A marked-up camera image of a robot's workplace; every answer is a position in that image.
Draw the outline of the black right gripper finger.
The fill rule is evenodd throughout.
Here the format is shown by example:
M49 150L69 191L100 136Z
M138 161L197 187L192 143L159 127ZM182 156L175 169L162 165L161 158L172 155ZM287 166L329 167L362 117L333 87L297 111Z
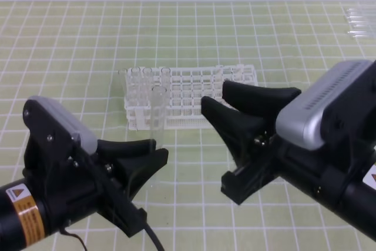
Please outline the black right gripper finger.
M240 112L276 120L279 112L301 94L296 87L266 88L224 81L222 98Z
M276 112L259 106L230 108L204 96L201 113L227 146L237 168L257 163L275 134Z

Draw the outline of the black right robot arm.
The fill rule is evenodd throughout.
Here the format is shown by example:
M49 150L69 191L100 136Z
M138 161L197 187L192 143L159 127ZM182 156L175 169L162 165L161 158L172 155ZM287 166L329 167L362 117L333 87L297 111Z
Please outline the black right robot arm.
M240 205L283 178L371 239L375 238L375 189L366 184L375 164L375 95L350 86L324 109L324 143L306 149L277 129L277 116L303 95L295 87L223 84L223 102L205 96L201 112L236 164L221 178L221 192Z

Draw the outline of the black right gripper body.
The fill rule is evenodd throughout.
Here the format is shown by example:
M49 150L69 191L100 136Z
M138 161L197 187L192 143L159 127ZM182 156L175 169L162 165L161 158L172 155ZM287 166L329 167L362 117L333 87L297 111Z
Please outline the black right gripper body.
M221 178L221 191L240 205L278 177L334 213L351 209L353 142L346 136L317 150L274 135L256 139L222 134L236 164Z

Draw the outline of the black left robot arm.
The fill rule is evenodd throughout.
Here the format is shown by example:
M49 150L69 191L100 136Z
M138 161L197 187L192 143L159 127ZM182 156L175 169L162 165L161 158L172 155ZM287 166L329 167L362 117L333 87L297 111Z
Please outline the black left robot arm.
M23 177L1 187L1 249L24 250L97 213L126 236L145 231L163 246L133 203L167 164L154 139L115 142L96 135L52 98L31 96L23 106L29 129Z

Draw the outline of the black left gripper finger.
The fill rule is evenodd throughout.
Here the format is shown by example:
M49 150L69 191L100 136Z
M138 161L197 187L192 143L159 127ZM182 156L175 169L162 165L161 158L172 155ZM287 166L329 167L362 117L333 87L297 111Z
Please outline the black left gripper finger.
M133 200L145 183L167 164L168 157L169 151L161 148L148 154L114 161L114 177L129 200Z
M156 150L154 139L144 139L127 142L98 140L96 153L104 162L115 165L120 161L129 161L134 158L146 156Z

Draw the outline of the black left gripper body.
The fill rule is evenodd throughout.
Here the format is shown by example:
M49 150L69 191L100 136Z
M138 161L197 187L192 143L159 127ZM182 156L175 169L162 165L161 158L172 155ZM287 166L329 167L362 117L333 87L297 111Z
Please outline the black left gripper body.
M29 129L23 175L42 201L46 231L64 233L83 218L98 213L132 237L145 228L146 212L138 209L114 177L114 165L87 154L80 142L36 102L26 101L23 121Z

